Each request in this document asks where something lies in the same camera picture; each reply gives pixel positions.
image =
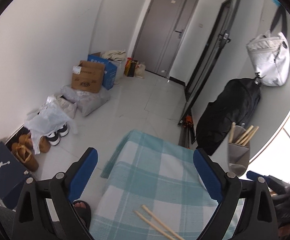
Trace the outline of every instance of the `black bag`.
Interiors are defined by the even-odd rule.
[[[249,123],[260,99],[260,87],[255,79],[230,80],[198,121],[197,148],[203,148],[211,156],[226,137],[232,122],[236,125]]]

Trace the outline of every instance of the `tiled floor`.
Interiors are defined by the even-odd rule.
[[[77,135],[69,134],[46,154],[37,155],[37,179],[50,179],[57,172],[66,171],[88,147],[94,147],[99,161],[81,196],[95,209],[101,199],[106,179],[101,171],[112,156],[122,137],[138,129],[178,144],[181,128],[177,125],[185,103],[183,86],[145,72],[145,78],[123,77],[110,90],[111,99],[87,117],[77,111]],[[51,211],[53,220],[56,213]]]

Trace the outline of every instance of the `black sandal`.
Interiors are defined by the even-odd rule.
[[[86,208],[74,206],[76,203],[84,203]],[[85,221],[87,230],[89,230],[89,226],[91,225],[91,220],[92,220],[91,207],[83,200],[76,200],[72,204],[77,214],[79,215],[79,217]]]

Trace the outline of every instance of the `gray door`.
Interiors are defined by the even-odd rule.
[[[133,58],[166,77],[198,0],[152,0]]]

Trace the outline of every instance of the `blue cardboard box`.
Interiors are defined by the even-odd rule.
[[[87,61],[102,63],[105,65],[103,87],[105,87],[107,90],[110,90],[114,86],[117,67],[109,60],[97,57],[92,54],[88,55]]]

